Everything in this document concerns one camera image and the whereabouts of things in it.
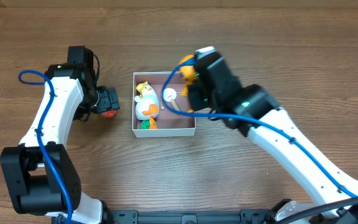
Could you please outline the orange rubber dog toy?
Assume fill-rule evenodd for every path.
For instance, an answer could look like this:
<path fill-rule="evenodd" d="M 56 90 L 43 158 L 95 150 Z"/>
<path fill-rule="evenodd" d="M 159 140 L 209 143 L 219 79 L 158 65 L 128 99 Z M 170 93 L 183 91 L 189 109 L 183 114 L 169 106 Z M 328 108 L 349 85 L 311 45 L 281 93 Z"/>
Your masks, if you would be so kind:
<path fill-rule="evenodd" d="M 194 55 L 187 55 L 180 60 L 180 64 L 186 62 L 187 60 L 195 59 Z M 182 79 L 184 79 L 185 84 L 181 91 L 181 96 L 185 97 L 188 96 L 189 86 L 195 84 L 198 81 L 197 72 L 194 69 L 193 65 L 184 65 L 179 69 L 180 73 L 182 74 Z M 192 107 L 188 110 L 189 113 L 195 112 Z"/>

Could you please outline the white wooden rattle drum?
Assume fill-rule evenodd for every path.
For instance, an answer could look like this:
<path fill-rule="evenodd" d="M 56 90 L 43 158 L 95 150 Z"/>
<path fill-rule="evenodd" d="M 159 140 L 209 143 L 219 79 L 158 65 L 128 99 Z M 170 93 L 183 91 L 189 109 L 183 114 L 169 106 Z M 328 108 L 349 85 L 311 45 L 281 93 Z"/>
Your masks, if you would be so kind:
<path fill-rule="evenodd" d="M 170 103 L 175 110 L 180 111 L 180 108 L 175 101 L 176 97 L 177 92 L 173 88 L 164 88 L 162 90 L 162 109 L 165 109 L 165 103 Z"/>

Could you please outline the white plush duck toy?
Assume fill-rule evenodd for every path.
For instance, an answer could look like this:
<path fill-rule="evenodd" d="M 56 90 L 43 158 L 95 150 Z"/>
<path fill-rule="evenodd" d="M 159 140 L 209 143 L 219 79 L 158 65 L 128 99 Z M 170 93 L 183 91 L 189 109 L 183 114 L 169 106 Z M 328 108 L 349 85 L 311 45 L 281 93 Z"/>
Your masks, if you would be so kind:
<path fill-rule="evenodd" d="M 155 119 L 160 112 L 160 103 L 155 90 L 148 81 L 139 83 L 136 90 L 139 92 L 134 98 L 136 118 L 140 121 L 149 120 L 149 129 L 157 129 Z"/>

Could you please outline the green round plastic cap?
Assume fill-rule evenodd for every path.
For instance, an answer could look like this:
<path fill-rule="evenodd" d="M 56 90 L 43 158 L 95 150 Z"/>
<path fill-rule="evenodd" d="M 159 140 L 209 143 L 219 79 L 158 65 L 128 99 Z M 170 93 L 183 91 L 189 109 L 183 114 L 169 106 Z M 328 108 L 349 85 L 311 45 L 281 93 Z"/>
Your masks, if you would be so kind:
<path fill-rule="evenodd" d="M 140 124 L 141 129 L 157 129 L 157 123 L 155 120 L 143 120 Z"/>

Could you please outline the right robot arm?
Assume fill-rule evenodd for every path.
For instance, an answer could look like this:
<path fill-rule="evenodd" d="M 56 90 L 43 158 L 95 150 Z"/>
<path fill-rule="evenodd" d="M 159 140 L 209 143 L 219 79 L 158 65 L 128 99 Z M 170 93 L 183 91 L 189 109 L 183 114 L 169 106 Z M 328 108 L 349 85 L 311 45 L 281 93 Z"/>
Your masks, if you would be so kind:
<path fill-rule="evenodd" d="M 306 208 L 282 200 L 265 214 L 266 223 L 358 223 L 358 180 L 333 164 L 261 86 L 195 82 L 188 97 L 197 116 L 209 107 L 215 111 L 212 118 L 265 149 L 314 203 Z"/>

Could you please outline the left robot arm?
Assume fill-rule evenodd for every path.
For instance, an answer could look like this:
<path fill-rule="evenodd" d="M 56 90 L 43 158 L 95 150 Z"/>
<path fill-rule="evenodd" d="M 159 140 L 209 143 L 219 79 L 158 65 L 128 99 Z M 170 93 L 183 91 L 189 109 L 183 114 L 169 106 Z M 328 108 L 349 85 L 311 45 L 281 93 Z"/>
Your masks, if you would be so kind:
<path fill-rule="evenodd" d="M 100 104 L 99 72 L 93 62 L 73 61 L 37 75 L 45 92 L 35 119 L 19 144 L 0 155 L 14 210 L 55 223 L 115 223 L 104 201 L 82 191 L 66 150 L 72 122 Z"/>

